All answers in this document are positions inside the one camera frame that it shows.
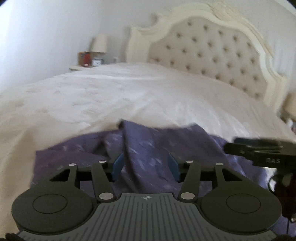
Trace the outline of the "small alarm clock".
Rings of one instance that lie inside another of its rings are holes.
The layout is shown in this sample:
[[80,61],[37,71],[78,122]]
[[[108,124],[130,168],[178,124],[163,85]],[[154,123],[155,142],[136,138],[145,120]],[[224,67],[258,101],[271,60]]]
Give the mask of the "small alarm clock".
[[101,66],[104,63],[103,59],[92,59],[92,67]]

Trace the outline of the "cream table lamp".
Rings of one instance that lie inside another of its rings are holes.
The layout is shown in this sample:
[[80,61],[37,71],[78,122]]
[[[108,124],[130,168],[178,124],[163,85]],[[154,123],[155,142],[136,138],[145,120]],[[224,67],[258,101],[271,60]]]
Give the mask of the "cream table lamp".
[[107,34],[100,33],[92,39],[90,44],[91,59],[102,57],[107,53]]

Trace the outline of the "white bed cover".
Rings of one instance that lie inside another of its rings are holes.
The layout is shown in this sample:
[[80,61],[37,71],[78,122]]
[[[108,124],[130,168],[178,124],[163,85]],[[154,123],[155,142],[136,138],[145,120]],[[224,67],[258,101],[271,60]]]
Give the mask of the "white bed cover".
[[230,140],[295,140],[262,102],[203,75],[155,64],[112,64],[1,92],[1,233],[14,232],[14,199],[29,188],[35,152],[69,138],[111,130],[120,120],[187,126]]

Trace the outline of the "white nightstand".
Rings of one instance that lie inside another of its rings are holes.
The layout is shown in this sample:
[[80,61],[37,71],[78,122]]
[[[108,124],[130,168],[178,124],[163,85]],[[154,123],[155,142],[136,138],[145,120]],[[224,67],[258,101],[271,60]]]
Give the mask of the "white nightstand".
[[69,71],[73,72],[73,71],[83,71],[83,70],[89,70],[92,69],[93,67],[89,67],[89,66],[80,66],[80,65],[73,65],[69,67]]

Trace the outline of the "cream tufted headboard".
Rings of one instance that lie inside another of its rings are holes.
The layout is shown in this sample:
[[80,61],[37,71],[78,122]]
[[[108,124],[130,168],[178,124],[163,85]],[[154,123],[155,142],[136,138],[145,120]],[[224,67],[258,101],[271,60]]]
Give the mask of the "cream tufted headboard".
[[131,27],[125,59],[210,77],[278,112],[288,80],[273,66],[257,28],[225,3],[191,3],[158,13],[149,28]]

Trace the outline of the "purple patterned garment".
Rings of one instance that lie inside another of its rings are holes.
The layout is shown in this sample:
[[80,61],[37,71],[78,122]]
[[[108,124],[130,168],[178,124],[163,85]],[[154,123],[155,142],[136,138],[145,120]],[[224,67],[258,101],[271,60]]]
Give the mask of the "purple patterned garment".
[[198,198],[205,218],[231,232],[251,233],[266,229],[282,215],[279,199],[268,189],[276,169],[254,166],[241,156],[224,153],[223,138],[206,133],[199,125],[186,128],[148,128],[122,121],[118,129],[91,133],[36,152],[31,185],[55,175],[65,179],[63,169],[74,162],[90,167],[125,154],[125,165],[113,183],[123,193],[173,193],[182,183],[173,178],[168,155],[201,165]]

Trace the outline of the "red box on nightstand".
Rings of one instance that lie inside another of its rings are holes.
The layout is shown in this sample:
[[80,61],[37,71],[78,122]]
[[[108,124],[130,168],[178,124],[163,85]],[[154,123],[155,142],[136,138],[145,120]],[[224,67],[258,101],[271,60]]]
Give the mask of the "red box on nightstand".
[[78,64],[83,67],[91,66],[91,53],[90,52],[79,52],[78,53]]

